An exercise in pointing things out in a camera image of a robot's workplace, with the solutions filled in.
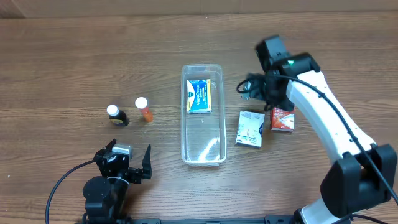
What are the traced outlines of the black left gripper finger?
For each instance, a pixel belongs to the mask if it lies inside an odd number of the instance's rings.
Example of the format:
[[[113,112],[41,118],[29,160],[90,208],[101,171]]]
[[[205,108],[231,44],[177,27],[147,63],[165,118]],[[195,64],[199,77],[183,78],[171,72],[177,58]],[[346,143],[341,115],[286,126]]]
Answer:
[[[152,166],[151,166],[151,145],[148,145],[146,153],[142,160],[142,178],[151,179],[152,177]]]
[[[114,145],[117,143],[117,139],[113,139],[109,144],[107,144],[103,149],[104,150],[112,150]]]

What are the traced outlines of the red white medicine box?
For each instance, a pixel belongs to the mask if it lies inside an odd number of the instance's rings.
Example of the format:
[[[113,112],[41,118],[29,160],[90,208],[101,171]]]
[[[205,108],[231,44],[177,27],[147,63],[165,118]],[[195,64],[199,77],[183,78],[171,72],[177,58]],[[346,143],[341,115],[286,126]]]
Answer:
[[[273,108],[270,122],[271,131],[285,131],[291,133],[295,129],[295,113],[294,111]]]

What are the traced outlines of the white blue medicine box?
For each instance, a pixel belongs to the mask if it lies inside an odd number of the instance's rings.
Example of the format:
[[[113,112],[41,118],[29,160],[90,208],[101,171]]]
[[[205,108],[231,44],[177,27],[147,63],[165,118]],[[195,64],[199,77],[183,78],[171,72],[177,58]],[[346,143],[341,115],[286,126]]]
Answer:
[[[265,114],[240,111],[236,144],[260,148]]]

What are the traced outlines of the blue yellow VapoDrops box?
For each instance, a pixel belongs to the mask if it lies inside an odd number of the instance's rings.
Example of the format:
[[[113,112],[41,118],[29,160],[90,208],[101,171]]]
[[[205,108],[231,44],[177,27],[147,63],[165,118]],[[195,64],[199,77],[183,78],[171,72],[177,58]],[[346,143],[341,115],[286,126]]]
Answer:
[[[211,80],[187,80],[187,113],[211,113]]]

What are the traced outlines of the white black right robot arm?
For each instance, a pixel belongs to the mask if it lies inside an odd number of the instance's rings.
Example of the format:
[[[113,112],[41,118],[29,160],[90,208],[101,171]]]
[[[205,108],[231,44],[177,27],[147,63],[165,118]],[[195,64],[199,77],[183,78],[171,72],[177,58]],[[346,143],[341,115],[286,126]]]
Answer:
[[[378,145],[350,118],[308,53],[291,55],[279,36],[262,40],[256,53],[264,71],[259,97],[266,108],[297,107],[320,138],[331,168],[321,197],[295,213],[295,223],[341,223],[356,212],[397,199],[397,153]]]

